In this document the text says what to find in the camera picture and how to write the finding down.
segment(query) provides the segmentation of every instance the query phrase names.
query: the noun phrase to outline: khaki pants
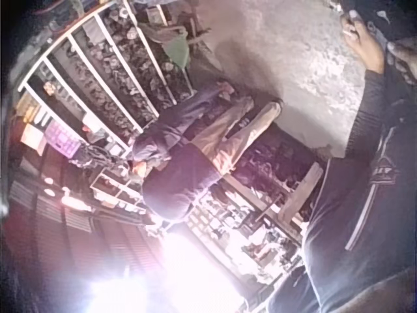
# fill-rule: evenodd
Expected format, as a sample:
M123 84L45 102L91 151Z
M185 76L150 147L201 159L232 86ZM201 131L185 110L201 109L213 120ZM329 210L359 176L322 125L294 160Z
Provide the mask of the khaki pants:
M243 152L281 113L281 106L276 102L270 102L248 126L229 139L223 140L233 126L252 108L251 98L240 99L239 103L228 109L192 140L192 144L204 153L222 175L233 169Z

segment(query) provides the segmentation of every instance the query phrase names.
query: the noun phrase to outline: floor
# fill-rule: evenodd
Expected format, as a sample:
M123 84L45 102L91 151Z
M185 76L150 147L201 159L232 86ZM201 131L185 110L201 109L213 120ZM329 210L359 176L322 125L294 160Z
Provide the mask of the floor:
M277 124L311 148L344 155L363 66L323 0L199 0L205 42L233 81L280 96Z

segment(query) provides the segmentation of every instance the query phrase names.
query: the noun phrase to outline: hand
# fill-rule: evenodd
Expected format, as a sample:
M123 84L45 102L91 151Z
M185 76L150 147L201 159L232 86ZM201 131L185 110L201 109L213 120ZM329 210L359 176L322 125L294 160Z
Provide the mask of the hand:
M228 95L231 95L232 93L235 92L235 89L228 82L221 82L221 83L217 83L217 84L218 84L218 86L220 87L220 90L223 93L227 93Z
M389 42L387 62L400 71L404 80L410 85L417 85L417 38L410 38L401 43Z
M381 45L369 33L357 11L341 17L343 36L349 47L361 58L366 69L384 73L384 52Z

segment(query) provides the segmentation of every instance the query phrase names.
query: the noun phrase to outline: concrete floor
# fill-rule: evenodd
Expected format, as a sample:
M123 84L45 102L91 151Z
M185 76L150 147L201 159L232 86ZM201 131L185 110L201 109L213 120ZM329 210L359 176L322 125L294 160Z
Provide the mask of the concrete floor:
M364 84L338 14L323 0L200 0L205 40L226 76L287 103L282 129L344 155Z

